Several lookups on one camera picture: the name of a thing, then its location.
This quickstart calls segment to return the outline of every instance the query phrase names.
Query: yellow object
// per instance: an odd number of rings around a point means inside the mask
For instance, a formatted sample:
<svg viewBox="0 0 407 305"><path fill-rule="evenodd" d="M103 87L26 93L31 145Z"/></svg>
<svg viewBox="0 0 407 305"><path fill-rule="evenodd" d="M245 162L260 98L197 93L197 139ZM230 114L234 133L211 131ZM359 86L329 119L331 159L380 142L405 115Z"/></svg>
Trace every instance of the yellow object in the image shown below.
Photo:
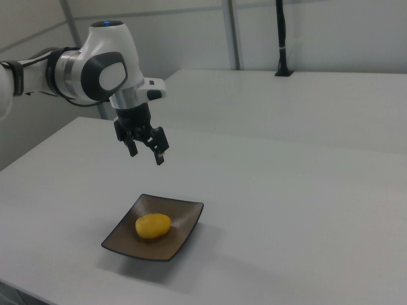
<svg viewBox="0 0 407 305"><path fill-rule="evenodd" d="M170 217L164 214L147 214L135 221L135 230L142 238L157 238L171 227Z"/></svg>

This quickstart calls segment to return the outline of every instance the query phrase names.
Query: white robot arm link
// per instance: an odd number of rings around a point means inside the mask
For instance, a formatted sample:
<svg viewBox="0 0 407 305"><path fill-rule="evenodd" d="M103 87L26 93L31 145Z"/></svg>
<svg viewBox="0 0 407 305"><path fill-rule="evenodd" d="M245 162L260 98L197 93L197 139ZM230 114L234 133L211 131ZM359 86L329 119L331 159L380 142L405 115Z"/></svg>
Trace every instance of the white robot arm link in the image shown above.
<svg viewBox="0 0 407 305"><path fill-rule="evenodd" d="M110 101L118 115L118 140L137 154L135 140L155 154L157 164L169 148L161 127L152 128L147 102L166 95L162 79L145 78L127 26L120 21L92 24L82 48L49 48L27 60L0 62L0 118L10 110L13 96L42 92L73 104Z"/></svg>

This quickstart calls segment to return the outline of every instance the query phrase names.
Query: plate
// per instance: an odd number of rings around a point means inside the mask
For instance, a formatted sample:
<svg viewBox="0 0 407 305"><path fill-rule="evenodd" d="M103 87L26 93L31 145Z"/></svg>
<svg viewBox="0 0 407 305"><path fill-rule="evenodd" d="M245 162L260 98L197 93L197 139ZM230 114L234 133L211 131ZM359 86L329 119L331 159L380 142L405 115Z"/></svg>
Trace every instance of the plate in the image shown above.
<svg viewBox="0 0 407 305"><path fill-rule="evenodd" d="M102 247L136 259L169 261L184 245L204 209L201 202L183 201L142 194L102 242ZM160 213L171 218L167 234L153 240L141 238L135 221L146 214Z"/></svg>

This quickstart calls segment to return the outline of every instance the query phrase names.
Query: white table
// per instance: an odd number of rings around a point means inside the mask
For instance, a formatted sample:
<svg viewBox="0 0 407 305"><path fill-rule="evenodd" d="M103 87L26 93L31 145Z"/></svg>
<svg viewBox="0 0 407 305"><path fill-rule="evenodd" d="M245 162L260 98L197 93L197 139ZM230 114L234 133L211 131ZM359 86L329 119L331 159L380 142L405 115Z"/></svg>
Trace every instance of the white table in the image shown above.
<svg viewBox="0 0 407 305"><path fill-rule="evenodd" d="M227 135L407 154L407 75L181 70L154 123Z"/></svg>
<svg viewBox="0 0 407 305"><path fill-rule="evenodd" d="M162 166L78 118L0 172L0 281L52 304L405 304L407 155L176 124ZM141 193L205 203L170 262L100 246Z"/></svg>

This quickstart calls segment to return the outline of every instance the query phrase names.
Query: brown ceramic dish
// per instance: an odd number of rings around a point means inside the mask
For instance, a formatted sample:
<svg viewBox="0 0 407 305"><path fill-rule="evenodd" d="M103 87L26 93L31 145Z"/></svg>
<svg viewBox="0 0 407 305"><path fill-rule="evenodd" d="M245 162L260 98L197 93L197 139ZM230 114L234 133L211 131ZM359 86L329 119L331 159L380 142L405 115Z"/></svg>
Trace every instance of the brown ceramic dish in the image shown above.
<svg viewBox="0 0 407 305"><path fill-rule="evenodd" d="M103 241L102 247L129 257L169 261L183 246L204 209L201 202L182 201L142 194ZM146 214L168 215L172 224L167 234L144 240L135 231L135 221Z"/></svg>

